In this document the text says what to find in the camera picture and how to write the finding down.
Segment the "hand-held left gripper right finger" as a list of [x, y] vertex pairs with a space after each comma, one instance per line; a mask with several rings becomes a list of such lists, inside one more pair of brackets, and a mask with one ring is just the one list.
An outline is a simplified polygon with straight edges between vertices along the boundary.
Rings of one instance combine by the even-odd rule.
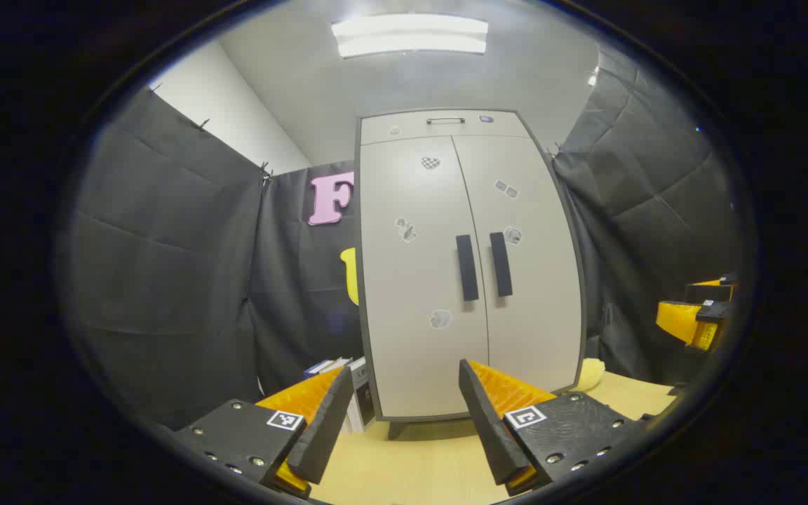
[[510, 497], [589, 482], [647, 428], [584, 392], [554, 394], [481, 363], [459, 362], [459, 392], [497, 485]]

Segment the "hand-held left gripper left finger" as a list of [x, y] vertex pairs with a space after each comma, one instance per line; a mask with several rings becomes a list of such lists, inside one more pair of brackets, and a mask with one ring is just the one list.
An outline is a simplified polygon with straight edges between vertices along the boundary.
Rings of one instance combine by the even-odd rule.
[[354, 393], [341, 365], [256, 403], [227, 400], [173, 439], [219, 472], [304, 501], [323, 479]]

